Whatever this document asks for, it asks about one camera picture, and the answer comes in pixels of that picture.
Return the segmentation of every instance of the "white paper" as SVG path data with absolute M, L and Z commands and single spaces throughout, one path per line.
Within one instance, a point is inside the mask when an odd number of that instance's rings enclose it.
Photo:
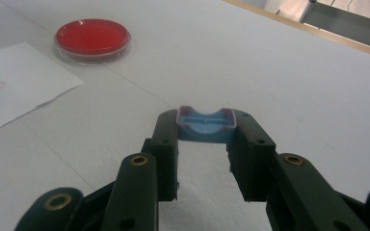
M 0 127 L 83 82 L 28 43 L 0 50 Z

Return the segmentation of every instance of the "white table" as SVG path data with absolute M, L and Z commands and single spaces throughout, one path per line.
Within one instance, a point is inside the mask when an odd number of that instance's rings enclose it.
M 121 23 L 131 51 L 63 63 L 53 36 L 81 18 Z M 157 116 L 181 105 L 248 112 L 279 153 L 306 157 L 358 200 L 370 192 L 368 54 L 218 0 L 0 0 L 0 48 L 21 42 L 85 84 L 0 128 L 0 231 L 49 190 L 88 194 L 115 180 Z M 265 204 L 243 201 L 224 145 L 179 148 L 178 201 L 160 203 L 160 230 L 271 230 Z

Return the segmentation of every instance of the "wooden edge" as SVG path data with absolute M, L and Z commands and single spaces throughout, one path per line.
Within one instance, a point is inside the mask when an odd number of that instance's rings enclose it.
M 300 22 L 293 21 L 291 19 L 279 16 L 277 14 L 267 12 L 263 9 L 259 9 L 255 6 L 252 6 L 248 3 L 241 2 L 239 0 L 224 0 L 224 1 L 226 3 L 232 4 L 234 6 L 237 6 L 237 7 L 243 8 L 245 10 L 248 10 L 250 12 L 258 13 L 260 15 L 266 16 L 266 17 L 271 18 L 275 21 L 281 22 L 285 25 L 288 25 L 288 26 L 297 28 L 299 30 L 308 32 L 311 35 L 318 36 L 318 37 L 321 37 L 321 38 L 324 38 L 324 39 L 328 39 L 328 40 L 331 40 L 331 41 L 334 41 L 334 42 L 338 42 L 340 44 L 343 44 L 343 45 L 355 48 L 359 51 L 370 54 L 370 46 L 369 45 L 365 45 L 365 44 L 357 42 L 355 40 L 351 40 L 349 38 L 344 38 L 344 37 L 341 37 L 341 36 L 336 35 L 334 33 L 324 31 L 324 30 L 320 30 L 320 29 L 312 27 L 310 25 L 305 25 L 305 24 L 302 24 Z

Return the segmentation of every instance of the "red petri dish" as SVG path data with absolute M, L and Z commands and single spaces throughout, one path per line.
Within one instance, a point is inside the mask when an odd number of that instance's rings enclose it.
M 82 19 L 61 27 L 55 40 L 63 58 L 81 63 L 102 63 L 126 51 L 130 34 L 114 21 Z

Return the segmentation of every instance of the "blue object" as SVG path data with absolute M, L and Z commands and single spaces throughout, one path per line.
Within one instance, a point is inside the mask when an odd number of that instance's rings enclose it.
M 201 114 L 192 107 L 182 106 L 176 115 L 176 125 L 179 140 L 229 143 L 232 141 L 237 121 L 232 109 Z

